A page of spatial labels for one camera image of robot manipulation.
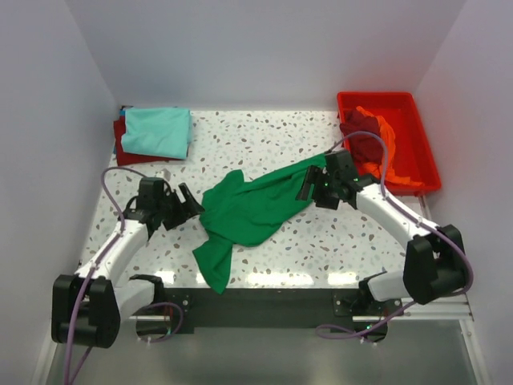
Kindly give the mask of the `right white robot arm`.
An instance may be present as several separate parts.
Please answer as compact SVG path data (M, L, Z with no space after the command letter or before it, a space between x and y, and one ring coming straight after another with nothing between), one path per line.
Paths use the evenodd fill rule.
M394 197L375 176L359 174L348 151L323 157L325 166L307 168L297 199L332 210L344 202L374 219L405 250L402 269L358 283L357 306L362 313L374 315L386 301L405 297L425 305L471 286L473 273L455 226L436 225Z

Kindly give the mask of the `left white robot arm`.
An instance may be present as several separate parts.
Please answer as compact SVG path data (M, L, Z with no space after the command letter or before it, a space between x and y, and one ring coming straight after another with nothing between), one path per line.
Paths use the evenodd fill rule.
M171 230L204 212L185 183L173 190L159 177L144 177L111 236L94 257L53 285L51 337L85 347L113 345L121 323L139 310L158 314L166 305L162 278L136 274L121 286L128 263L159 227Z

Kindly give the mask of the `green t-shirt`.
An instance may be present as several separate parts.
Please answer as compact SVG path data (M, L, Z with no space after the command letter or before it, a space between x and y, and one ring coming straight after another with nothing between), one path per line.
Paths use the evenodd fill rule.
M193 250L207 285L222 294L229 282L234 245L257 247L312 201L296 198L308 167L325 167L322 154L279 168L253 181L240 170L204 193L200 223L208 239Z

